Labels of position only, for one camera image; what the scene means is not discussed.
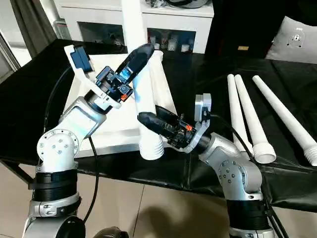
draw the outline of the table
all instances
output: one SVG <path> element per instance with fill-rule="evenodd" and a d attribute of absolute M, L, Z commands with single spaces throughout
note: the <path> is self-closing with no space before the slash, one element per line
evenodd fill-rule
<path fill-rule="evenodd" d="M 125 48 L 56 40 L 0 85 L 0 161 L 26 182 L 31 178 L 19 163 L 36 165 L 36 144 L 51 89 L 68 66 L 63 47 L 83 44 L 88 54 L 125 53 Z M 230 121 L 226 77 L 241 74 L 277 159 L 261 166 L 274 206 L 317 211 L 317 168 L 311 167 L 288 129 L 252 82 L 258 74 L 317 139 L 317 65 L 266 59 L 207 59 L 203 54 L 166 52 L 163 67 L 178 114 L 193 123 L 196 94 L 211 93 L 212 112 Z M 73 80 L 70 72 L 54 98 L 48 127 L 57 125 Z M 211 131 L 232 139 L 220 122 Z M 94 175 L 94 158 L 77 159 L 79 172 Z M 166 149 L 162 158 L 146 161 L 138 152 L 99 156 L 101 176 L 195 193 L 223 196 L 216 174 L 192 154 Z"/>

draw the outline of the blue component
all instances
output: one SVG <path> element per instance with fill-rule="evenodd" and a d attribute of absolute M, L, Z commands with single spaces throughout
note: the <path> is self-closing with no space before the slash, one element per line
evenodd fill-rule
<path fill-rule="evenodd" d="M 84 47 L 76 47 L 74 48 L 75 52 L 71 53 L 70 56 L 72 57 L 75 67 L 82 68 L 85 73 L 93 71 L 90 66 L 88 57 L 84 50 Z"/>
<path fill-rule="evenodd" d="M 122 81 L 122 83 L 125 83 L 131 76 L 132 72 L 128 67 L 125 67 L 121 73 L 120 76 L 124 79 L 122 80 L 122 78 L 120 79 Z"/>

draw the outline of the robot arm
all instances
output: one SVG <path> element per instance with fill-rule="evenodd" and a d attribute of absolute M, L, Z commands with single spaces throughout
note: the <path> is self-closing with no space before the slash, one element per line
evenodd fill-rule
<path fill-rule="evenodd" d="M 195 127 L 187 124 L 183 115 L 179 118 L 159 106 L 156 111 L 157 116 L 139 113 L 138 120 L 167 138 L 167 142 L 179 151 L 195 150 L 199 159 L 216 172 L 227 201 L 230 237 L 274 238 L 265 214 L 259 168 L 231 141 L 216 133 L 206 133 L 210 124 L 210 94 L 196 95 Z"/>
<path fill-rule="evenodd" d="M 90 91 L 63 113 L 58 126 L 39 139 L 29 215 L 24 238 L 85 237 L 83 221 L 76 217 L 81 198 L 77 192 L 77 162 L 74 161 L 82 141 L 90 137 L 106 120 L 106 114 L 119 109 L 133 93 L 129 83 L 147 64 L 154 48 L 145 44 L 135 49 L 113 71 L 106 66 L 96 77 L 83 47 L 65 47 L 77 79 Z"/>

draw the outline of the curtain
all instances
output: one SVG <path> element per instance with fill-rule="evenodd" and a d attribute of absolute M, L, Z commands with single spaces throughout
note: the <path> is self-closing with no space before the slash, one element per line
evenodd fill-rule
<path fill-rule="evenodd" d="M 32 58 L 56 39 L 40 0 L 10 0 L 25 45 Z"/>

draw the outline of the white cabinet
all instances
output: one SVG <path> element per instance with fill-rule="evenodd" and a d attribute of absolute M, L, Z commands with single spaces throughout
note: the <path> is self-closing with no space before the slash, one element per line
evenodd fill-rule
<path fill-rule="evenodd" d="M 168 37 L 171 34 L 182 36 L 178 42 L 179 50 L 181 44 L 190 42 L 193 52 L 205 53 L 214 15 L 212 3 L 198 9 L 177 9 L 170 6 L 151 8 L 145 3 L 145 0 L 140 1 L 144 25 L 149 29 L 149 34 L 155 29 L 158 32 L 171 30 Z M 60 17 L 64 18 L 67 23 L 73 40 L 91 41 L 93 37 L 96 37 L 95 41 L 98 42 L 98 37 L 102 37 L 107 32 L 105 26 L 87 25 L 82 24 L 82 22 L 107 25 L 123 24 L 120 0 L 55 0 L 55 3 Z M 124 38 L 122 27 L 118 29 L 121 29 L 122 38 Z M 161 39 L 158 37 L 156 41 L 161 43 Z"/>

